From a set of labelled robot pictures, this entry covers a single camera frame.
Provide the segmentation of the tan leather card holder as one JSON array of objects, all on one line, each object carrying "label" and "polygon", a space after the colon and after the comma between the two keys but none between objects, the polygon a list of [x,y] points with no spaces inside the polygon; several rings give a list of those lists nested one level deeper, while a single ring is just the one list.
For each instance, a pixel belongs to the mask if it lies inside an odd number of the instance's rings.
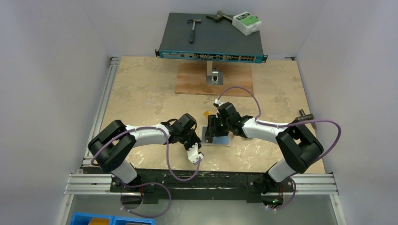
[{"label": "tan leather card holder", "polygon": [[201,128],[201,144],[208,146],[230,146],[230,137],[227,136],[214,136],[212,138],[206,137],[205,132],[207,126]]}]

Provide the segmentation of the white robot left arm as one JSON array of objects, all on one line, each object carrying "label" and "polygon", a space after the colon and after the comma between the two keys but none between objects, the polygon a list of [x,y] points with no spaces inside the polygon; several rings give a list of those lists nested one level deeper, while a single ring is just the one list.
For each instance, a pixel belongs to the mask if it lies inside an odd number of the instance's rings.
[{"label": "white robot left arm", "polygon": [[104,173],[112,173],[119,178],[127,191],[136,191],[140,179],[134,166],[126,160],[129,152],[145,145],[169,146],[180,143],[187,152],[188,160],[199,165],[204,155],[199,151],[201,140],[196,134],[196,128],[197,121],[188,113],[179,119],[146,127],[125,125],[121,120],[114,120],[89,141],[87,148],[93,155],[91,164],[99,166]]}]

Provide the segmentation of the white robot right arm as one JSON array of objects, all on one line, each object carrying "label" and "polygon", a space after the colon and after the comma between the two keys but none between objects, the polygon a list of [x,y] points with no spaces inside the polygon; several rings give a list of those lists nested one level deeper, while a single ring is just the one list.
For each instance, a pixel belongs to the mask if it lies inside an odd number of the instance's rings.
[{"label": "white robot right arm", "polygon": [[253,116],[241,116],[230,102],[216,100],[214,106],[217,112],[209,116],[207,136],[232,133],[242,138],[261,139],[279,146],[283,159],[264,174],[263,184],[270,191],[280,187],[285,178],[295,173],[304,173],[324,152],[318,139],[306,125],[299,125],[298,120],[282,125],[266,124]]}]

